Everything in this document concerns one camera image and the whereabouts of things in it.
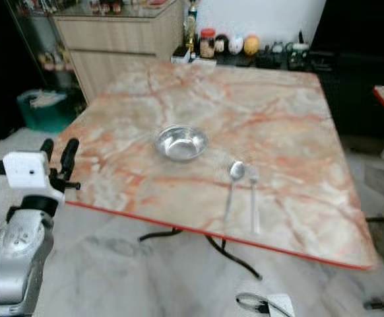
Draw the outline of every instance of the spoon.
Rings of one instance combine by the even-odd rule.
[[[230,166],[229,175],[230,175],[230,178],[232,179],[232,182],[230,183],[229,196],[227,197],[226,212],[224,213],[224,221],[227,221],[227,217],[230,213],[230,205],[232,204],[234,184],[235,182],[240,180],[243,177],[243,175],[245,175],[245,165],[239,160],[237,160]]]

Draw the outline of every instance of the stainless steel bowl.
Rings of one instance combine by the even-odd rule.
[[[155,142],[157,150],[171,160],[187,162],[207,147],[206,135],[193,127],[174,125],[163,130]]]

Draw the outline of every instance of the cabinet drawer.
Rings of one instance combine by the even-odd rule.
[[[74,51],[71,51],[71,57],[88,103],[122,75],[128,66],[156,60],[153,56]]]
[[[155,53],[149,22],[59,20],[69,49],[126,53]]]

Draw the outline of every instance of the wooden cabinet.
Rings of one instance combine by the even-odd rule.
[[[87,100],[93,100],[117,76],[123,75],[127,65],[137,61],[153,60],[154,56],[129,55],[119,53],[72,51],[72,61],[76,65],[77,76]]]
[[[183,2],[174,0],[155,17],[101,17],[61,14],[54,17],[88,103],[127,64],[170,61],[183,36]]]

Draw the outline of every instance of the white wall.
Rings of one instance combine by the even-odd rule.
[[[198,33],[210,27],[228,36],[256,34],[263,48],[275,40],[295,41],[302,30],[305,41],[311,42],[324,4],[325,0],[201,0]]]

